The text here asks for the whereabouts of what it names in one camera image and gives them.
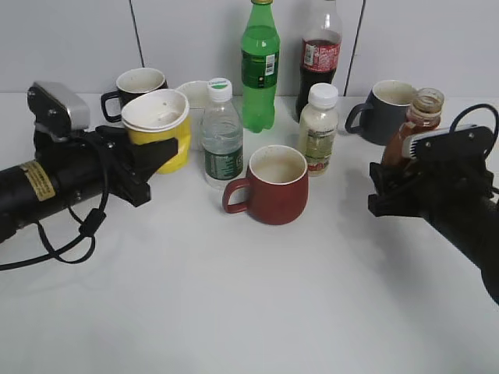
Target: yellow warning label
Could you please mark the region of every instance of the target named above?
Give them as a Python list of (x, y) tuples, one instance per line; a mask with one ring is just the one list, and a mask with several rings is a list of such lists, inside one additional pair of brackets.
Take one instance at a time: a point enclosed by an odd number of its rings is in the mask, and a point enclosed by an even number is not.
[(40, 201), (45, 201), (55, 196), (54, 186), (39, 163), (30, 161), (19, 167), (24, 171), (28, 181), (33, 186), (34, 193), (36, 193)]

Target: gray mug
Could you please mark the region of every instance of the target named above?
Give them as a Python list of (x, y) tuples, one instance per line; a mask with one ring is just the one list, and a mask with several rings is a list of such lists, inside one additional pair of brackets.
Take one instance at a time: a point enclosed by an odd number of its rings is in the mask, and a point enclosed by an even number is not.
[[(416, 96), (408, 83), (384, 80), (373, 87), (367, 101), (355, 106), (345, 123), (345, 130), (360, 134), (368, 142), (386, 146), (405, 121), (405, 113)], [(359, 126), (352, 127), (357, 115)]]

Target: red mug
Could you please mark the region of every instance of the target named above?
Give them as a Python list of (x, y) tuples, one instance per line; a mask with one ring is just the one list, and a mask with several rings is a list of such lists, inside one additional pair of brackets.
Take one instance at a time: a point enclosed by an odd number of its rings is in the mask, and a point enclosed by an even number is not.
[[(225, 188), (223, 207), (227, 213), (248, 213), (264, 224), (288, 224), (305, 210), (309, 176), (305, 157), (289, 146), (266, 146), (249, 159), (246, 178)], [(229, 205), (232, 194), (248, 189), (247, 201)]]

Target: dark gray mug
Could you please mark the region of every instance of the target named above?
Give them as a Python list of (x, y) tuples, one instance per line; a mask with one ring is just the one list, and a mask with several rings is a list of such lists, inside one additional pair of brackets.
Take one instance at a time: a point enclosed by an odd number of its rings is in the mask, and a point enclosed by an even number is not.
[(116, 80), (116, 91), (108, 92), (101, 97), (102, 114), (108, 122), (120, 122), (122, 115), (110, 115), (106, 104), (109, 100), (118, 99), (121, 109), (130, 101), (155, 90), (168, 88), (165, 74), (152, 68), (138, 68), (124, 72)]
[[(345, 130), (360, 134), (368, 142), (386, 146), (405, 121), (405, 113), (416, 96), (408, 83), (384, 80), (376, 83), (364, 104), (355, 106), (345, 123)], [(359, 126), (352, 127), (357, 115)]]

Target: green soda bottle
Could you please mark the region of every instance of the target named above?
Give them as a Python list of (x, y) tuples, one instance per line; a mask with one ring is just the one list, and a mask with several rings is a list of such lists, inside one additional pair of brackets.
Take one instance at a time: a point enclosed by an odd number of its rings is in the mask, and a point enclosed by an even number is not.
[(252, 132), (274, 125), (281, 40), (275, 28), (274, 0), (251, 0), (253, 10), (242, 36), (242, 121)]

